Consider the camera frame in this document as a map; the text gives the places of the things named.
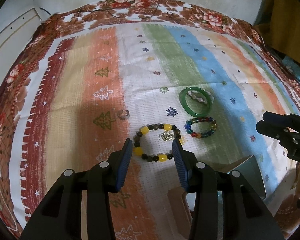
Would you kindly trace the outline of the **clear crystal pendant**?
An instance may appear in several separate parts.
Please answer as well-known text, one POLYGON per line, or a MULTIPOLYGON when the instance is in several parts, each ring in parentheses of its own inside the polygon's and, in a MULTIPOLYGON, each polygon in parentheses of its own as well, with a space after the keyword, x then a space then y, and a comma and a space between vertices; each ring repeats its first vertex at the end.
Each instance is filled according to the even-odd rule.
POLYGON ((159 136, 159 141, 165 142, 165 141, 170 141, 174 139, 174 133, 173 131, 164 131, 161 133, 159 136))

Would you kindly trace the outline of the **brown hanging garment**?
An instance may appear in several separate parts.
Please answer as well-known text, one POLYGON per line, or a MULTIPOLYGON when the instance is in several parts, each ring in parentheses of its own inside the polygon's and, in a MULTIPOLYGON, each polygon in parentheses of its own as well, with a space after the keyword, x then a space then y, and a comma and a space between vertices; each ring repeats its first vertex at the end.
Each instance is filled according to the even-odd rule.
POLYGON ((255 24, 265 45, 300 64, 300 2, 264 0, 260 22, 255 24))

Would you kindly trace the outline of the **white headboard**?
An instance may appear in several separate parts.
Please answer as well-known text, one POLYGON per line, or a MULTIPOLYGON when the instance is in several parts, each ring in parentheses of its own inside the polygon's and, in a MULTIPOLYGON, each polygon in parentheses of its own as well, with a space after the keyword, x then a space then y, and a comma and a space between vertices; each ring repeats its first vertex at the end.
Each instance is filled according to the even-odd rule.
POLYGON ((36 7, 23 12, 0 31, 0 50, 4 45, 13 42, 13 40, 17 40, 17 43, 25 44, 31 39, 41 22, 41 17, 36 7))

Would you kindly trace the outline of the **green jade bangle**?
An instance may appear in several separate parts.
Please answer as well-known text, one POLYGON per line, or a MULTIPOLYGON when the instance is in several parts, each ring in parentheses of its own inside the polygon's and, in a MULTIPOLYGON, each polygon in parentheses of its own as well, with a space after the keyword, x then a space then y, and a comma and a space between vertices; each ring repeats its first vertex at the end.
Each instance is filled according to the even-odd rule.
POLYGON ((212 107, 212 96, 205 90, 199 87, 186 87, 179 93, 179 101, 183 109, 193 117, 201 118, 207 116, 212 107), (203 113, 196 113, 190 109, 186 102, 186 97, 189 96, 193 100, 197 100, 199 103, 203 103, 207 109, 203 113))

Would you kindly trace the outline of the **blue patterned cloth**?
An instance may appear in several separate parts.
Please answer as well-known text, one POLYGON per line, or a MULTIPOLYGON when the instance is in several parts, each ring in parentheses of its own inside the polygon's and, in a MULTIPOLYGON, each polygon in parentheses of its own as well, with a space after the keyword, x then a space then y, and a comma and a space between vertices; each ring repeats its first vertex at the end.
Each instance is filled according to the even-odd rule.
POLYGON ((295 78, 300 83, 300 65, 287 55, 284 57, 282 62, 283 65, 290 71, 290 73, 295 76, 295 78))

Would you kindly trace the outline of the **metal tin box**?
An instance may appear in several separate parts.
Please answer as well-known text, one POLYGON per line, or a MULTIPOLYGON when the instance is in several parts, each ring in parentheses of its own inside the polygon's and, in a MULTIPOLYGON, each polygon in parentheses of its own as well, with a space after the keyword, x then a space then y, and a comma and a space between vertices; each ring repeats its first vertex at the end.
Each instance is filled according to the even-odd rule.
POLYGON ((230 164, 213 164, 216 171, 230 173, 233 170, 239 171, 248 183, 253 187, 258 196, 265 200, 266 187, 257 159, 254 155, 244 157, 230 164))

